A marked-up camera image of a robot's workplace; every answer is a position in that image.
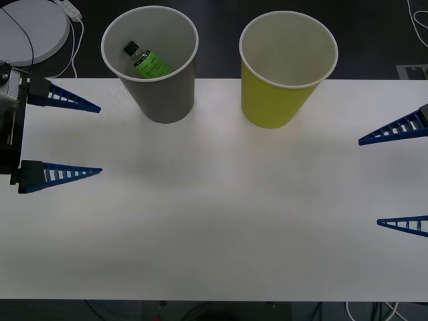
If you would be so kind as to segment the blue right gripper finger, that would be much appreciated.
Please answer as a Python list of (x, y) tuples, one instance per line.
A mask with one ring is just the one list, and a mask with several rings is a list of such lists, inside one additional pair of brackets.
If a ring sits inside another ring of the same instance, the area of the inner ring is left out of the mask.
[(377, 225), (404, 233), (427, 237), (427, 216), (378, 219)]
[(358, 140), (359, 146), (427, 136), (427, 104)]

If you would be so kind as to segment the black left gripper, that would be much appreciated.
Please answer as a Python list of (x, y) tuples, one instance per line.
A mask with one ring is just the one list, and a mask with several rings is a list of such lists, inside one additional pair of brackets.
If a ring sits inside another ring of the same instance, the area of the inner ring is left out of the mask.
[[(101, 111), (99, 106), (45, 78), (36, 79), (29, 84), (27, 103), (97, 114)], [(1, 115), (1, 174), (10, 176), (11, 185), (18, 183), (18, 193), (33, 193), (102, 172), (101, 168), (94, 167), (44, 163), (36, 160), (21, 162), (25, 108), (26, 102), (20, 101), (16, 108), (10, 108)]]

